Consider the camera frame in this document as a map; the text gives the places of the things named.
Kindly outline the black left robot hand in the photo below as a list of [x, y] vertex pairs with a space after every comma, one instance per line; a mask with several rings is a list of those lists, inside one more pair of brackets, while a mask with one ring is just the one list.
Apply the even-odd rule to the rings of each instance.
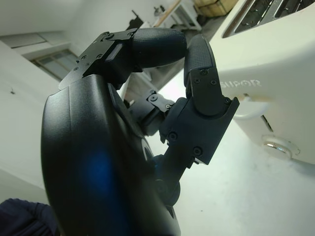
[[[185, 97], [150, 90], [126, 106], [130, 75], [184, 59]], [[239, 106], [222, 94], [203, 35], [104, 32], [45, 103], [41, 166], [64, 236], [178, 236], [173, 206], [193, 163], [209, 164]]]

